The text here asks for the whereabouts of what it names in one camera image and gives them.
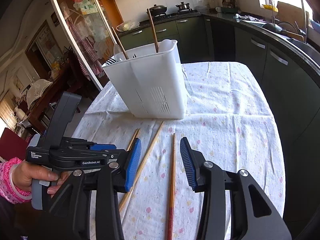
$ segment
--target bracelet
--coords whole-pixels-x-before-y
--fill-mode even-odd
[[[11,185],[13,191],[15,192],[15,194],[17,194],[17,196],[18,196],[19,198],[22,198],[22,199],[24,199],[24,200],[30,200],[30,199],[32,199],[32,194],[30,194],[29,196],[21,195],[21,194],[18,192],[18,190],[16,189],[16,186],[15,186],[14,183],[13,183],[12,174],[13,174],[14,169],[15,169],[16,167],[18,167],[18,165],[19,165],[18,163],[17,163],[17,164],[14,164],[14,165],[12,165],[12,167],[10,168],[10,171],[9,171],[10,185]]]

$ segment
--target white tablecloth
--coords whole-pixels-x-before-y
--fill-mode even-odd
[[[183,136],[188,138],[192,149],[201,151],[206,160],[223,170],[248,170],[283,215],[285,174],[279,134],[268,103],[249,69],[236,62],[203,62],[184,64],[183,72],[188,91],[187,115],[183,120],[165,120],[130,201],[121,213],[126,240],[165,239],[174,132],[177,137],[174,239],[196,238],[203,199],[203,193],[194,193],[188,186],[180,155]],[[141,128],[141,161],[160,122],[135,118],[109,82],[84,114],[74,137],[126,149],[135,129]],[[94,204],[92,194],[92,235]],[[229,198],[226,217],[229,239]]]

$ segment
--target pink sleeve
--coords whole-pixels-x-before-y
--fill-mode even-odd
[[[5,163],[0,163],[0,195],[4,197],[7,201],[12,204],[24,203],[29,200],[24,200],[20,198],[12,189],[10,185],[9,172],[10,168],[17,163],[20,163],[21,160],[17,157],[9,160]],[[16,187],[17,191],[23,196],[29,196],[31,192],[23,191]]]

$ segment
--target glass cabinet door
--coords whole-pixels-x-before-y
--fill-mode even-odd
[[[113,56],[116,43],[98,0],[51,0],[62,28],[78,57],[84,75],[99,91],[97,76]]]

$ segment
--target hand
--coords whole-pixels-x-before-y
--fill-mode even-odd
[[[58,179],[57,185],[56,186],[51,186],[48,188],[47,193],[53,195],[58,191],[58,189],[61,187],[61,185],[66,181],[66,179],[69,177],[69,172],[68,171],[63,171],[60,174],[60,178]]]
[[[13,183],[24,191],[31,191],[32,179],[42,179],[46,181],[58,180],[56,186],[48,188],[48,194],[54,194],[68,178],[68,172],[62,172],[59,178],[58,174],[48,170],[37,164],[28,163],[26,161],[21,162],[12,173]]]

